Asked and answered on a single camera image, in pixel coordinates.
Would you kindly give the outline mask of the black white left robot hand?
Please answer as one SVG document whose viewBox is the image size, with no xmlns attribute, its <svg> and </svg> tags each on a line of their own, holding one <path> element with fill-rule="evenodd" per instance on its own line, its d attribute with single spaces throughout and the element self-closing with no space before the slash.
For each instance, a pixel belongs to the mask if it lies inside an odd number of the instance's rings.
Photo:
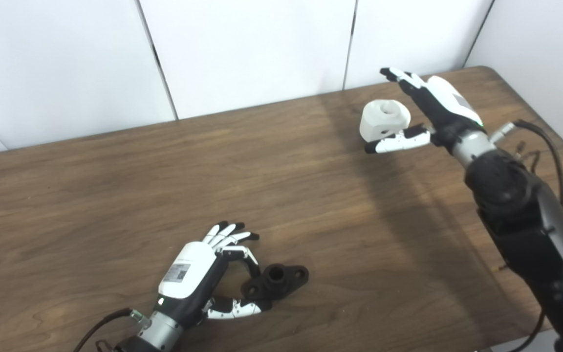
<svg viewBox="0 0 563 352">
<path fill-rule="evenodd" d="M 158 288 L 153 310 L 174 320 L 183 329 L 206 319 L 236 319 L 272 309 L 272 301 L 213 296 L 230 262 L 241 261 L 251 278 L 261 274 L 259 262 L 244 241 L 259 235 L 244 223 L 219 222 L 199 241 L 187 243 L 166 272 Z"/>
</svg>

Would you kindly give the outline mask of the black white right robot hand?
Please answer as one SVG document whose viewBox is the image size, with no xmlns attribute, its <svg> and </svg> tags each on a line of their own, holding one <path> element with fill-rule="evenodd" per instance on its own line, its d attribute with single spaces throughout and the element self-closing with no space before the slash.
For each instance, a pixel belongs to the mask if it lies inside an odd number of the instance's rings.
<svg viewBox="0 0 563 352">
<path fill-rule="evenodd" d="M 406 127 L 391 136 L 367 142 L 367 154 L 385 154 L 399 150 L 416 149 L 434 144 L 451 151 L 456 142 L 462 142 L 472 132 L 485 133 L 480 116 L 467 100 L 445 79 L 431 76 L 423 80 L 418 74 L 395 67 L 383 67 L 380 73 L 389 82 L 397 82 L 428 118 L 430 126 L 422 123 Z"/>
</svg>

